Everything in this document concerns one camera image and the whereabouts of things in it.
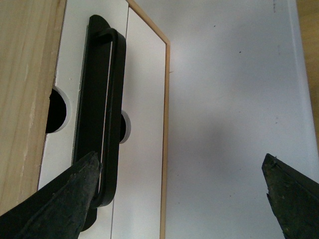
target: cabinet door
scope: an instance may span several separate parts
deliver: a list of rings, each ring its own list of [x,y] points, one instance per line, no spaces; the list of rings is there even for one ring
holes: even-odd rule
[[[102,16],[112,28],[126,34],[128,4],[124,0],[68,0],[61,35],[54,87],[67,106],[67,117],[57,132],[46,136],[39,187],[71,166],[78,95],[86,30],[91,15]],[[95,224],[80,239],[110,238],[113,203],[98,210]]]
[[[120,144],[113,239],[158,239],[165,43],[129,9],[122,110],[131,134]]]

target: wooden panel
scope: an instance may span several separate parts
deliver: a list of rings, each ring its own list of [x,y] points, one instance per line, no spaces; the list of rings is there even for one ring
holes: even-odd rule
[[[64,8],[0,1],[0,215],[37,189]]]
[[[319,1],[297,0],[297,7],[319,146]]]
[[[122,109],[131,134],[119,150],[113,239],[160,238],[165,48],[130,9]]]

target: black handle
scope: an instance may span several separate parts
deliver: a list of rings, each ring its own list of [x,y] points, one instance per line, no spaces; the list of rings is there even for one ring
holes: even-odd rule
[[[103,167],[100,184],[91,202],[92,209],[108,205],[115,195],[125,56],[125,38],[110,28],[102,17],[91,16],[73,160],[77,161],[90,151],[98,152],[101,156]]]

